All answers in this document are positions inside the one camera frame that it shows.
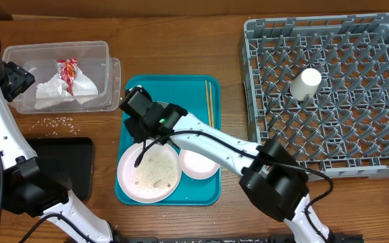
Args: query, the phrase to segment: teal tray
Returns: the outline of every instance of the teal tray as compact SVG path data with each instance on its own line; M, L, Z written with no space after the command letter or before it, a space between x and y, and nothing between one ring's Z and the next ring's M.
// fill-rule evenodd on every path
M201 121L208 124L205 81L208 81L212 85L215 128L221 129L220 85L211 76L141 75L129 80L126 89L136 85L142 85L154 101L180 105L197 116ZM123 113L122 120L124 121L128 117L127 114ZM118 162L122 154L132 145L133 140L128 134L124 123L122 123ZM221 171L222 169L220 168L215 175L206 180L194 180L183 172L180 183L175 191L166 199L156 203L145 204L132 200L122 191L118 184L118 179L115 182L115 193L118 199L127 205L212 205L219 198L222 190Z

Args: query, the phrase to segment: clear plastic container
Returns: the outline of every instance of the clear plastic container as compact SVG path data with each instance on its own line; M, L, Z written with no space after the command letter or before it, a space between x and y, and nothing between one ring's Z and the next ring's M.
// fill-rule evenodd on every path
M78 67L95 83L98 94L73 96L73 101L64 102L62 97L37 99L37 84L48 82L57 73L58 59L68 58L78 60ZM120 61L109 56L109 47L104 41L12 46L5 49L3 61L12 61L35 77L35 83L10 103L20 113L113 111L118 107L121 92ZM93 99L80 104L76 98ZM37 101L50 100L61 103L43 109L34 107Z

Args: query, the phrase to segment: plastic box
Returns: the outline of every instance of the plastic box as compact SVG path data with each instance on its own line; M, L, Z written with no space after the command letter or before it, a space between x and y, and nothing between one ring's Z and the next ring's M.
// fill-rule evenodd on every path
M389 13L248 20L239 51L251 140L333 178L389 178ZM300 102L306 68L322 81Z
M37 84L48 82L57 73L58 59L68 58L78 60L78 67L95 83L99 93L73 97L94 98L83 104L74 99L36 109L34 104L38 100L35 96ZM104 41L12 46L5 49L3 61L12 61L35 77L35 83L10 103L20 113L113 111L118 107L121 91L120 61L109 56L109 48ZM40 99L49 100L62 101L63 98Z

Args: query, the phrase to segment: white cup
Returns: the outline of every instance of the white cup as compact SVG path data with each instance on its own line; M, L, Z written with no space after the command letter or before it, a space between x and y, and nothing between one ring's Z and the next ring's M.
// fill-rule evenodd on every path
M307 68L290 83L290 94L299 101L303 101L307 96L313 97L321 80L319 71Z

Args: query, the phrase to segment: white bowl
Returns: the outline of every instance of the white bowl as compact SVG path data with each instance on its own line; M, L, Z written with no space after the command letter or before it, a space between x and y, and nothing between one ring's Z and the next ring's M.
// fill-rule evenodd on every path
M220 165L203 155L181 149L180 166L182 171L196 180L204 180L213 176Z
M133 144L130 148L124 152L121 156L120 162L118 163L117 178L118 183L122 191L131 199L136 202L142 203L156 203L165 198L174 192L181 180L181 167L178 163L178 154L177 152L168 144L163 146L156 144L152 146L144 155L144 158L153 153L167 153L171 158L172 162L176 164L177 168L177 178L176 183L169 187L167 190L160 190L159 192L144 192L139 190L138 187L133 183L132 177L134 174L134 162L136 158L140 155L142 151L142 143Z

